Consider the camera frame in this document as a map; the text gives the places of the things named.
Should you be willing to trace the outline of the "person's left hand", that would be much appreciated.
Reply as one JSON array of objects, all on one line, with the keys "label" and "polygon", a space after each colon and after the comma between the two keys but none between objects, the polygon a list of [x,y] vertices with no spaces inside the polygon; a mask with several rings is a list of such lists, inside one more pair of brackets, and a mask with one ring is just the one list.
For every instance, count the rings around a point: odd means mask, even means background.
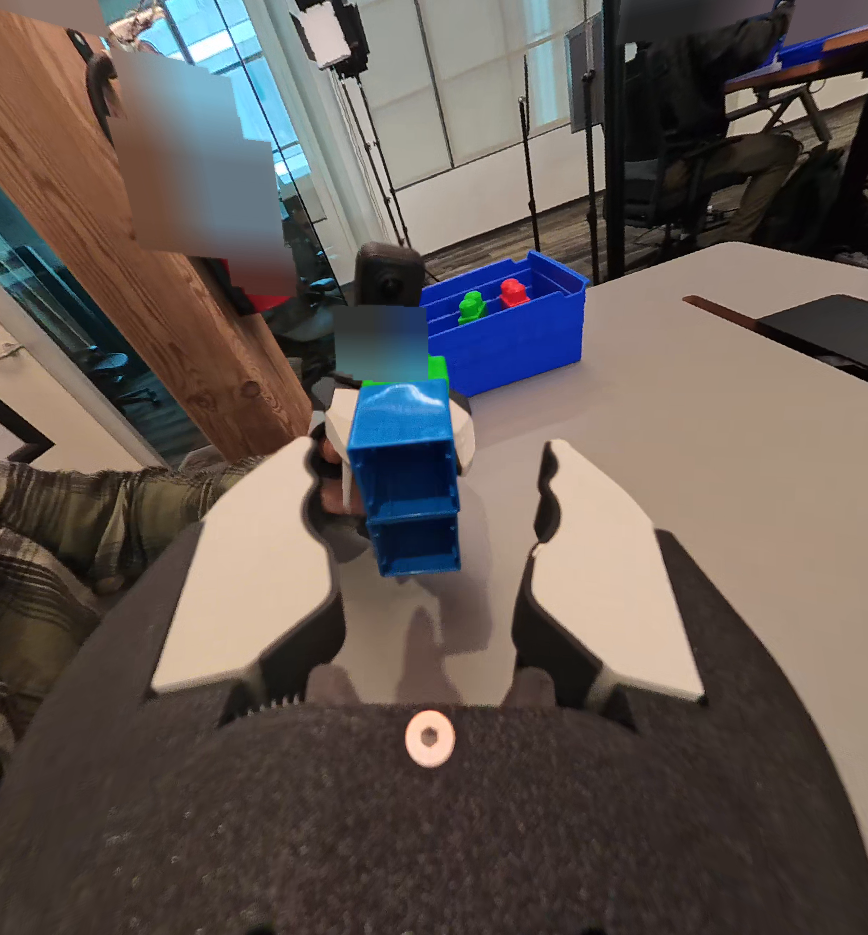
[{"label": "person's left hand", "polygon": [[358,511],[361,508],[358,490],[353,488],[350,501],[345,500],[344,464],[326,438],[323,423],[312,428],[311,439],[315,442],[311,466],[320,481],[317,505],[310,508],[311,522],[334,560],[341,565],[349,564],[370,548],[366,518]]}]

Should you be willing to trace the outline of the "studio light panel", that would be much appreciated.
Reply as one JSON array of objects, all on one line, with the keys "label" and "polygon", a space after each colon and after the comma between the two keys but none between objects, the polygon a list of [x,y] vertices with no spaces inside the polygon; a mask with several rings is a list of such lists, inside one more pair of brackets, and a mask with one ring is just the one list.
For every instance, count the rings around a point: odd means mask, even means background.
[{"label": "studio light panel", "polygon": [[412,247],[365,87],[369,41],[359,6],[346,1],[292,1],[290,12],[311,63],[332,80],[344,121],[355,140],[357,159],[368,175],[370,196],[381,208],[381,223],[397,245]]}]

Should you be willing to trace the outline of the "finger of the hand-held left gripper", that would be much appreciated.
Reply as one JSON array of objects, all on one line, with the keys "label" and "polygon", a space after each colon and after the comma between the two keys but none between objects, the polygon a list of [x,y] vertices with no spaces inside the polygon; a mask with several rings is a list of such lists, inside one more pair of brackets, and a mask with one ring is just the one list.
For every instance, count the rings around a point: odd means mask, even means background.
[{"label": "finger of the hand-held left gripper", "polygon": [[346,513],[353,512],[355,486],[349,461],[348,445],[358,401],[359,391],[357,389],[335,389],[331,404],[324,413],[323,421],[327,443],[334,450],[341,464],[342,505]]},{"label": "finger of the hand-held left gripper", "polygon": [[475,427],[471,412],[464,405],[455,399],[450,399],[449,403],[456,470],[462,477],[469,473],[475,455]]}]

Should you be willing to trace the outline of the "person's left forearm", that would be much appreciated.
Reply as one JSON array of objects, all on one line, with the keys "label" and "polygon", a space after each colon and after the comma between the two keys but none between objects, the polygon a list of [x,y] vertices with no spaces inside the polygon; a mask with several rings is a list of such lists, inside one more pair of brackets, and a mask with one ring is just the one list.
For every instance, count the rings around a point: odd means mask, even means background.
[{"label": "person's left forearm", "polygon": [[128,582],[263,462],[86,474],[0,461],[0,552],[33,545],[92,586]]}]

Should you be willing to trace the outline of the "blue mega block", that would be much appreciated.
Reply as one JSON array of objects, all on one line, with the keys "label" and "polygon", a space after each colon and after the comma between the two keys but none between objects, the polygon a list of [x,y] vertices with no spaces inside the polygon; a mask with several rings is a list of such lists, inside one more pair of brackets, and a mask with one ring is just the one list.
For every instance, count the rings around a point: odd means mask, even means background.
[{"label": "blue mega block", "polygon": [[451,573],[462,566],[457,513],[367,522],[381,576]]},{"label": "blue mega block", "polygon": [[459,512],[444,380],[361,389],[347,454],[369,520],[395,523]]}]

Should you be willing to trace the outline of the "person's plaid shirt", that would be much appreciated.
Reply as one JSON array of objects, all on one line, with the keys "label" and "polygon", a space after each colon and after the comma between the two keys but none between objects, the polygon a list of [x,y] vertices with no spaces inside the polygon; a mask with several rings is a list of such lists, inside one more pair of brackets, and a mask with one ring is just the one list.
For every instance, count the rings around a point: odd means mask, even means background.
[{"label": "person's plaid shirt", "polygon": [[0,526],[0,764],[111,606],[45,546]]}]

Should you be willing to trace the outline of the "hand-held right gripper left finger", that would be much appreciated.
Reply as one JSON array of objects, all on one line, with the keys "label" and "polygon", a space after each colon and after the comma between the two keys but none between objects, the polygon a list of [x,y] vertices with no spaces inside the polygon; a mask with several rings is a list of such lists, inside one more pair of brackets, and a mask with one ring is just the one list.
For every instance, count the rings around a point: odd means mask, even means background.
[{"label": "hand-held right gripper left finger", "polygon": [[346,636],[334,558],[313,527],[318,444],[303,437],[223,494],[194,555],[150,681],[155,695],[241,684],[253,707],[301,703]]}]

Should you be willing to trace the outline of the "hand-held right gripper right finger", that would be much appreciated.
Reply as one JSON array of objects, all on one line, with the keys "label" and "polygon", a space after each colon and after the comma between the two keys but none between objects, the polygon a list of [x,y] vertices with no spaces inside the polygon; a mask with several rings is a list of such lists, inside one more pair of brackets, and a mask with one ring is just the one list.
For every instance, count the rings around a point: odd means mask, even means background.
[{"label": "hand-held right gripper right finger", "polygon": [[568,441],[545,443],[536,543],[512,616],[518,669],[558,707],[603,711],[634,688],[698,703],[705,687],[646,512]]}]

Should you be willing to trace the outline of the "black light stand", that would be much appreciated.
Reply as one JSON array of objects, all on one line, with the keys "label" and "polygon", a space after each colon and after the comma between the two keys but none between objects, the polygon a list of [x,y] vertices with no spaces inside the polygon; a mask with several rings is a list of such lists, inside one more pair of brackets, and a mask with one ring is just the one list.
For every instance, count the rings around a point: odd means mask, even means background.
[{"label": "black light stand", "polygon": [[522,54],[522,95],[518,97],[518,111],[521,129],[521,146],[527,189],[527,207],[531,224],[533,250],[540,251],[540,230],[537,219],[536,193],[530,147],[531,109],[530,109],[530,70],[528,56]]},{"label": "black light stand", "polygon": [[565,36],[567,56],[569,125],[583,134],[588,202],[585,218],[589,231],[591,284],[600,281],[598,203],[595,179],[593,130],[603,117],[603,14],[584,15],[582,23]]}]

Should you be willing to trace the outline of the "black office chair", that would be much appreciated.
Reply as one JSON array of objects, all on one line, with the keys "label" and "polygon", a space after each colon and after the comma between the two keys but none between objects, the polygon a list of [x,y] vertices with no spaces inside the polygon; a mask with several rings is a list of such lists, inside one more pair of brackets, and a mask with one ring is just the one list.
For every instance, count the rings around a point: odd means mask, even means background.
[{"label": "black office chair", "polygon": [[272,330],[277,337],[309,343],[333,335],[334,311],[346,300],[303,201],[284,206],[288,217],[282,228],[295,263],[296,291],[278,308]]}]

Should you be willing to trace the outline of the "black backpack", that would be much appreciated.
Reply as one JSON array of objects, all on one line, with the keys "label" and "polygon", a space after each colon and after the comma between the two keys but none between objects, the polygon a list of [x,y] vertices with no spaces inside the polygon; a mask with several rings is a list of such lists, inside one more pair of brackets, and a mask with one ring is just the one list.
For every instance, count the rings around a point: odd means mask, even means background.
[{"label": "black backpack", "polygon": [[773,250],[810,253],[836,203],[843,169],[843,147],[820,144],[811,150],[771,200],[752,235],[752,243]]}]

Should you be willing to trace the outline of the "wood top office desk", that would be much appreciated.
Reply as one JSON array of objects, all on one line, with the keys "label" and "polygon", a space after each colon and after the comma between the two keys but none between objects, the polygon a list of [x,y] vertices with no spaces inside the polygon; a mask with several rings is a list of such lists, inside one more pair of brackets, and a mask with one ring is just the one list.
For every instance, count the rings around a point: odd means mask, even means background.
[{"label": "wood top office desk", "polygon": [[[815,81],[859,74],[868,78],[868,25],[810,42],[816,57],[787,62],[776,69],[765,68],[737,76],[726,84],[728,93],[751,90],[759,102],[751,109],[734,111],[737,120],[749,113],[782,102],[785,94],[770,98],[778,89],[798,87],[809,91]],[[823,238],[831,244],[848,245],[868,224],[868,94],[852,139],[838,194],[826,218]]]}]

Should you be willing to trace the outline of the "blue plastic bin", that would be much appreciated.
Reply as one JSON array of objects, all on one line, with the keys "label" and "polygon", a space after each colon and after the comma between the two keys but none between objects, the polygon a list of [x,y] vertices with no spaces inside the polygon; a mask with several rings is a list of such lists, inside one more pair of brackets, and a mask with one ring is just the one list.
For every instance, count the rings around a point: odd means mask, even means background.
[{"label": "blue plastic bin", "polygon": [[[501,310],[500,284],[515,278],[531,301]],[[505,259],[423,288],[430,355],[446,359],[451,390],[472,397],[582,357],[584,307],[589,280],[538,251],[519,261]],[[481,292],[487,314],[458,325],[459,304]]]},{"label": "blue plastic bin", "polygon": [[817,37],[803,42],[784,41],[775,53],[778,69],[788,69],[819,61],[824,55],[826,42],[834,35]]}]

